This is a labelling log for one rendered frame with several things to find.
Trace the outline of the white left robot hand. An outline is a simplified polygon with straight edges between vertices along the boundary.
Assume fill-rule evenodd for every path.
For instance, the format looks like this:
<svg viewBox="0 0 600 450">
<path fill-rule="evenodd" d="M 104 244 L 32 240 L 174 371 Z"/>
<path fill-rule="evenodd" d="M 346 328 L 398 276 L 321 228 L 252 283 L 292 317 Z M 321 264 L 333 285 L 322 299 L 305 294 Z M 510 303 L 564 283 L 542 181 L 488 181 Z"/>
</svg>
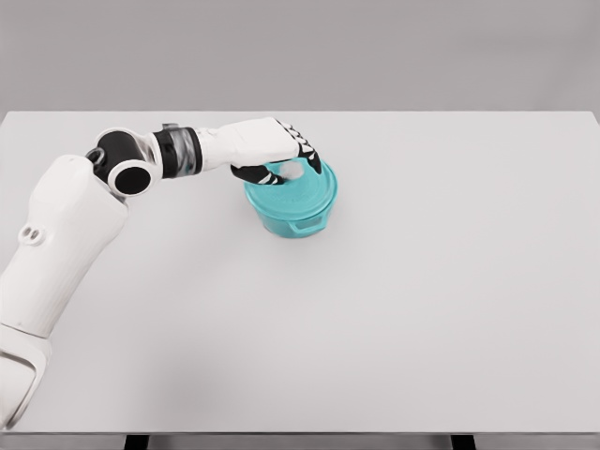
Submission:
<svg viewBox="0 0 600 450">
<path fill-rule="evenodd" d="M 267 164 L 304 159 L 316 173 L 323 171 L 313 145 L 292 125 L 274 117 L 239 122 L 233 125 L 232 174 L 253 185 L 283 185 L 285 178 L 268 169 Z"/>
</svg>

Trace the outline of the teal pot lid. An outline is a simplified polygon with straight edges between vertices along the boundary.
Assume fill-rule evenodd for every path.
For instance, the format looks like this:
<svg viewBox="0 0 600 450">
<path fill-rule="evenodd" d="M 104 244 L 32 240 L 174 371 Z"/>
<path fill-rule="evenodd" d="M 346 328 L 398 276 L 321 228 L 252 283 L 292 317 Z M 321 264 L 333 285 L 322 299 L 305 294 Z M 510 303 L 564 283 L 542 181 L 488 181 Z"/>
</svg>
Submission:
<svg viewBox="0 0 600 450">
<path fill-rule="evenodd" d="M 322 161 L 322 172 L 316 173 L 303 158 L 268 163 L 266 167 L 277 175 L 293 163 L 302 169 L 300 177 L 286 179 L 282 185 L 244 183 L 249 203 L 270 218 L 299 220 L 313 217 L 336 198 L 338 180 L 332 168 Z"/>
</svg>

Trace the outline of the teal pot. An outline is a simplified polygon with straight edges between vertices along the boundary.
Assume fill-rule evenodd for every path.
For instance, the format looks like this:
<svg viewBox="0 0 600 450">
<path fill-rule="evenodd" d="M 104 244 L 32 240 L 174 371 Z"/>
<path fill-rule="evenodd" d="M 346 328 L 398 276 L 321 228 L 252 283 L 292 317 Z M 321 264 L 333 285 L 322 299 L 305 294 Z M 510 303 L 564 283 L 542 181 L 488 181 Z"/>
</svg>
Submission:
<svg viewBox="0 0 600 450">
<path fill-rule="evenodd" d="M 272 217 L 266 217 L 258 213 L 255 208 L 262 225 L 273 234 L 276 234 L 284 238 L 304 238 L 311 236 L 312 234 L 319 233 L 324 230 L 328 225 L 329 218 L 332 214 L 335 202 L 338 196 L 338 189 L 336 198 L 331 201 L 327 207 L 321 211 L 321 213 L 304 219 L 299 220 L 283 220 Z"/>
</svg>

